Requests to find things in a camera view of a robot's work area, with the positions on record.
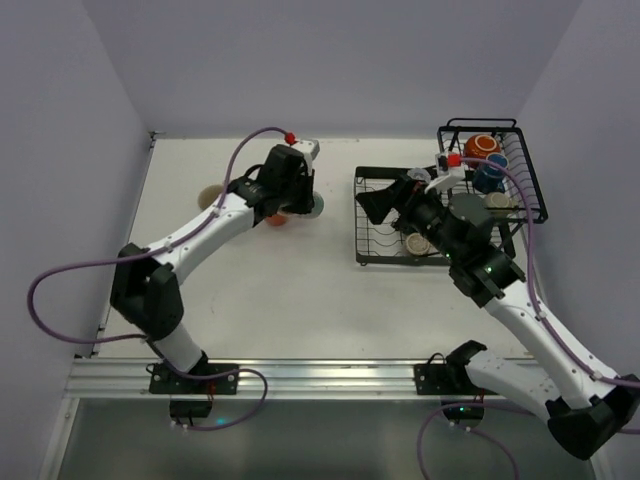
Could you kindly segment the tall floral cream mug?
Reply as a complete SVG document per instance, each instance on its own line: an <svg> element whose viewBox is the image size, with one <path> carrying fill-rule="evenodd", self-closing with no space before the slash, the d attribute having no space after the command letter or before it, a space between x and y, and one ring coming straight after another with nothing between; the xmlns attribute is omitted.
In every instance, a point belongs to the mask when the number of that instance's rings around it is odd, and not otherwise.
<svg viewBox="0 0 640 480"><path fill-rule="evenodd" d="M316 219L322 214L324 206L325 202L323 197L319 193L315 192L313 195L313 205L311 210L307 213L300 214L300 217L309 220Z"/></svg>

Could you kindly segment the orange ceramic mug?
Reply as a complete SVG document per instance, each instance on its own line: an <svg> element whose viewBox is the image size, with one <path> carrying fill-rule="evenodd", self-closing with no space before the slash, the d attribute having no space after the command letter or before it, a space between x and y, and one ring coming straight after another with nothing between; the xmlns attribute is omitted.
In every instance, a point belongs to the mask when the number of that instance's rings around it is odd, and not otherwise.
<svg viewBox="0 0 640 480"><path fill-rule="evenodd" d="M265 222L272 227L281 227L288 222L288 217L281 214L274 214L266 217Z"/></svg>

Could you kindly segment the beige ceramic mug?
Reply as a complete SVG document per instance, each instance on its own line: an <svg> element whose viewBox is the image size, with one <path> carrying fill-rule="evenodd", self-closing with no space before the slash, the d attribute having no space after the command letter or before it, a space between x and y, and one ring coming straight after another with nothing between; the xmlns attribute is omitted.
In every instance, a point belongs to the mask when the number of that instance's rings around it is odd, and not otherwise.
<svg viewBox="0 0 640 480"><path fill-rule="evenodd" d="M224 187L221 184L213 184L205 187L197 197L198 207L204 211L209 208L218 197L224 192Z"/></svg>

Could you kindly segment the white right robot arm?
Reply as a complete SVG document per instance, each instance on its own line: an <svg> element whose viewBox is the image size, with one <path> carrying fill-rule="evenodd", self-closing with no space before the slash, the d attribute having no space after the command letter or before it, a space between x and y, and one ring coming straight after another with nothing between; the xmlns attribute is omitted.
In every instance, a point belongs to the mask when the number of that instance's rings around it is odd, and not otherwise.
<svg viewBox="0 0 640 480"><path fill-rule="evenodd" d="M443 202L434 186L403 175L355 200L373 224L396 211L401 225L446 258L458 290L514 334L543 370L523 369L467 342L447 358L463 379L533 413L580 460L630 422L639 407L638 377L607 366L550 311L530 275L492 243L495 218L478 196L461 193Z"/></svg>

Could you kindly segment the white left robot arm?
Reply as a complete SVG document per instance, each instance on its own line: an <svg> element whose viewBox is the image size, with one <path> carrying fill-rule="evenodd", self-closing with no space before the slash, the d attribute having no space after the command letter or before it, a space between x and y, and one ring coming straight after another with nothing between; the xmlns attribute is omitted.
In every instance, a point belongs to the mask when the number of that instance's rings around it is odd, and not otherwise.
<svg viewBox="0 0 640 480"><path fill-rule="evenodd" d="M204 358L182 325L182 283L226 242L268 217L317 216L313 163L319 151L316 140L274 146L255 178L231 181L210 207L163 239L119 252L110 305L176 370L189 374Z"/></svg>

